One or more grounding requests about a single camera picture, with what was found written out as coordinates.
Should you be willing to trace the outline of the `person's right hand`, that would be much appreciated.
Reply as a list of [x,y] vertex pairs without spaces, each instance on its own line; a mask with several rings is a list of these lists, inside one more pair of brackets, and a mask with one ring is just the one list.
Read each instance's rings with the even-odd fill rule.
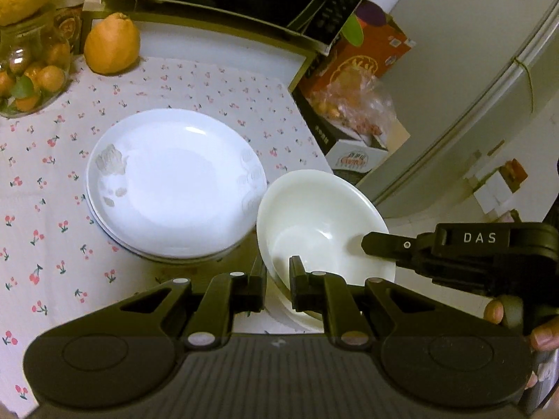
[[[500,324],[504,317],[504,307],[500,300],[491,300],[484,308],[483,319]],[[531,349],[535,352],[550,352],[558,348],[559,318],[555,317],[547,323],[535,327],[528,337]]]

